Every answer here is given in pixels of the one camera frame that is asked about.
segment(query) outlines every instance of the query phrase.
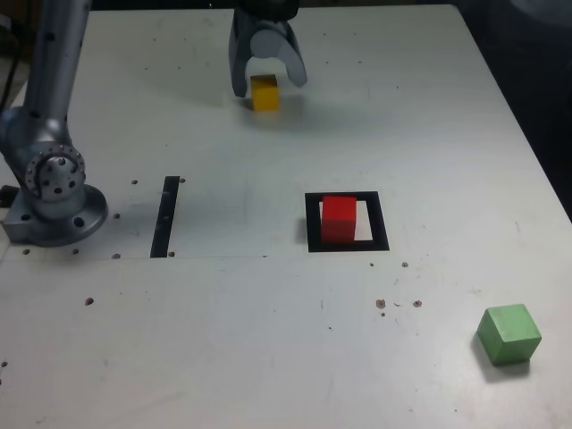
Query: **white table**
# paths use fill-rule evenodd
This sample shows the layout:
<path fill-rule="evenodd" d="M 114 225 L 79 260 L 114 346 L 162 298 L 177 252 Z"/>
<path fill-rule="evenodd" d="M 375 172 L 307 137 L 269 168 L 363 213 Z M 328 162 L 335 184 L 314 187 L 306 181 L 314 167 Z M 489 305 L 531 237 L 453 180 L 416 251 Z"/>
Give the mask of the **white table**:
<path fill-rule="evenodd" d="M 2 238 L 0 426 L 570 427 L 572 227 L 457 10 L 301 10 L 309 82 L 252 62 L 264 115 L 231 93 L 230 23 L 91 14 L 71 134 L 121 219 Z M 167 175 L 175 257 L 150 259 Z M 344 190 L 379 192 L 391 251 L 308 254 L 304 194 Z M 476 327 L 521 302 L 543 341 L 493 368 Z"/>

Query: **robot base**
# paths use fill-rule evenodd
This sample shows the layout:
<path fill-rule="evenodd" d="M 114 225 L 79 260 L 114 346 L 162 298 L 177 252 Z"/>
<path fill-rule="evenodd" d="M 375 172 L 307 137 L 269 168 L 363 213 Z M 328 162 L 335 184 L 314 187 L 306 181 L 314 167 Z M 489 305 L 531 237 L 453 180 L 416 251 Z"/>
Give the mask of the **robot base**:
<path fill-rule="evenodd" d="M 13 244 L 33 244 L 52 248 L 72 244 L 93 234 L 107 217 L 104 194 L 85 185 L 85 206 L 75 215 L 58 220 L 44 220 L 29 209 L 21 191 L 18 192 L 3 226 Z"/>

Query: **yellow cube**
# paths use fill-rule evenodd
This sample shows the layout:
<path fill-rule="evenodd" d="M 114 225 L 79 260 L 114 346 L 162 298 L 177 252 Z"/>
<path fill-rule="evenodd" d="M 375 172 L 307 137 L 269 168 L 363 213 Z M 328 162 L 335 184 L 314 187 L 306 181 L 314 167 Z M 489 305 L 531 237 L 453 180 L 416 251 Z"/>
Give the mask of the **yellow cube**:
<path fill-rule="evenodd" d="M 255 112 L 275 112 L 278 110 L 278 82 L 273 74 L 252 76 L 252 106 Z"/>

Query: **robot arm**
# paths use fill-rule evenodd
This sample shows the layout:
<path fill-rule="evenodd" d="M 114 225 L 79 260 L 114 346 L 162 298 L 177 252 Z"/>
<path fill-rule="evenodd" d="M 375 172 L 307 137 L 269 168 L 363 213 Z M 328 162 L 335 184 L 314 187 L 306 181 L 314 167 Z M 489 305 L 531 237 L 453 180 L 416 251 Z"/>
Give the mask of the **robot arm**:
<path fill-rule="evenodd" d="M 85 184 L 85 160 L 67 124 L 90 8 L 90 0 L 44 0 L 24 104 L 0 117 L 0 152 L 21 187 L 3 223 L 13 243 L 71 244 L 95 232 L 107 217 L 105 197 Z M 298 8 L 299 0 L 239 0 L 229 44 L 238 97 L 246 95 L 246 65 L 253 56 L 281 59 L 296 85 L 306 83 L 287 22 Z"/>

